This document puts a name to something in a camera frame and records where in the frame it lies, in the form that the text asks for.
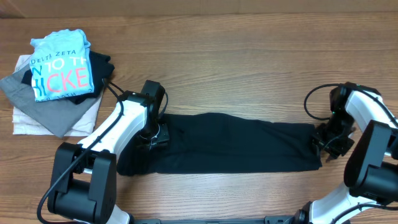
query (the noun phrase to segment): red lettering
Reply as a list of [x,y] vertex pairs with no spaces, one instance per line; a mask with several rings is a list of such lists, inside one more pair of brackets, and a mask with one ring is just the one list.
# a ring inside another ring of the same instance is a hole
[[86,84],[81,84],[81,83],[80,83],[80,80],[81,80],[82,78],[85,78],[85,77],[86,77],[86,75],[82,75],[82,76],[79,75],[79,71],[80,71],[80,70],[86,70],[86,68],[76,68],[77,84],[78,84],[79,87],[88,86],[88,83],[86,83]]
[[51,89],[51,87],[50,87],[50,80],[51,80],[53,77],[56,77],[56,76],[58,76],[57,73],[56,73],[56,74],[53,74],[53,75],[50,75],[49,79],[47,80],[47,88],[48,88],[51,92],[60,93],[61,90],[53,90],[53,89]]
[[76,88],[75,85],[69,80],[69,76],[70,74],[72,74],[72,70],[69,71],[67,78],[63,77],[63,72],[61,72],[61,76],[62,76],[62,85],[63,85],[63,90],[67,90],[67,83],[69,83],[69,85],[71,85],[73,88]]

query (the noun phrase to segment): wooden table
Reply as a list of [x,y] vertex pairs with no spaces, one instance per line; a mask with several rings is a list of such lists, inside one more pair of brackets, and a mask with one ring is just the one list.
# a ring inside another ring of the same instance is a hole
[[[351,81],[377,88],[398,114],[398,13],[3,19],[0,78],[12,73],[19,55],[33,52],[31,38],[66,28],[83,29],[92,50],[112,57],[113,82],[121,88],[139,91],[146,79],[161,82],[168,113],[317,124],[303,110],[305,95],[321,84]],[[330,114],[329,91],[310,98],[313,114]],[[106,91],[97,126],[115,103]],[[11,121],[12,106],[1,92],[0,223],[38,223],[54,152],[80,138],[13,136]],[[117,204],[136,218],[164,220],[291,215],[337,187],[348,158],[326,163],[324,155],[323,167],[313,172],[119,176]],[[369,210],[352,221],[397,218],[397,212]]]

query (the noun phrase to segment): gray cloth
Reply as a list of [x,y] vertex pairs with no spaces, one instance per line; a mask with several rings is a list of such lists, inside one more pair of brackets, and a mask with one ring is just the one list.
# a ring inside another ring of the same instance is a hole
[[32,87],[21,83],[29,69],[29,65],[26,65],[18,72],[0,80],[0,89],[12,105],[42,124],[56,137],[62,138],[93,106],[96,98],[87,98],[79,105],[66,99],[36,102]]

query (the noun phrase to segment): folded clothing stack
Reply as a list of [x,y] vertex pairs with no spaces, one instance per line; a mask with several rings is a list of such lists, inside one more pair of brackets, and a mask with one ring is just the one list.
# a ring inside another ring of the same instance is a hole
[[[48,38],[44,38],[44,40],[46,40],[46,43],[39,44],[40,46],[49,43],[49,41],[47,41],[49,40]],[[42,48],[38,50],[35,49],[35,53],[36,51],[47,54],[44,53]],[[54,134],[62,138],[63,136],[87,136],[93,132],[96,115],[102,98],[104,86],[103,79],[111,76],[114,66],[108,63],[110,57],[107,55],[90,52],[89,49],[87,53],[89,56],[87,59],[90,62],[85,64],[87,68],[80,70],[87,70],[89,72],[86,73],[86,75],[80,73],[80,77],[76,74],[75,76],[79,78],[79,80],[72,80],[70,76],[69,78],[68,76],[62,77],[64,72],[56,71],[58,72],[56,74],[61,76],[60,82],[62,85],[60,87],[58,86],[59,90],[64,90],[64,86],[74,85],[77,87],[79,85],[84,85],[84,83],[87,84],[85,86],[90,86],[90,90],[86,93],[81,90],[74,93],[63,92],[61,97],[59,97],[59,95],[49,97],[49,93],[52,93],[50,90],[55,90],[57,87],[56,84],[52,84],[55,79],[48,80],[51,75],[48,76],[48,73],[44,73],[43,65],[41,68],[40,66],[35,67],[33,69],[34,72],[32,72],[31,64],[41,63],[44,58],[37,62],[37,58],[34,59],[33,55],[20,56],[16,71],[12,75],[0,80],[0,89],[5,92],[10,102],[15,106],[12,116],[14,134]],[[59,54],[62,56],[61,52],[50,52],[49,55],[50,54]],[[53,62],[58,59],[58,57],[51,57],[53,61],[46,63],[52,66]],[[58,66],[58,64],[55,63],[55,68],[60,67],[61,64],[62,63]]]

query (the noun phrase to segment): table surface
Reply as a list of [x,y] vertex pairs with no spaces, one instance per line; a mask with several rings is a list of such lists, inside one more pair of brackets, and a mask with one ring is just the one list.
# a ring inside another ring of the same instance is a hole
[[[168,113],[318,124],[303,110],[305,95],[318,85],[351,81],[377,88],[398,114],[398,13],[1,19],[0,78],[12,73],[19,55],[33,52],[31,38],[66,28],[83,29],[92,50],[112,57],[113,82],[121,88],[161,82]],[[313,114],[330,114],[329,91],[310,97]],[[115,104],[106,91],[96,127]],[[38,223],[55,150],[81,138],[13,136],[12,129],[12,105],[0,92],[0,223]],[[329,163],[323,155],[323,167],[311,172],[118,176],[117,204],[136,218],[163,220],[292,215],[342,182],[349,155]],[[47,209],[43,214],[63,220]],[[373,209],[352,221],[397,218]]]

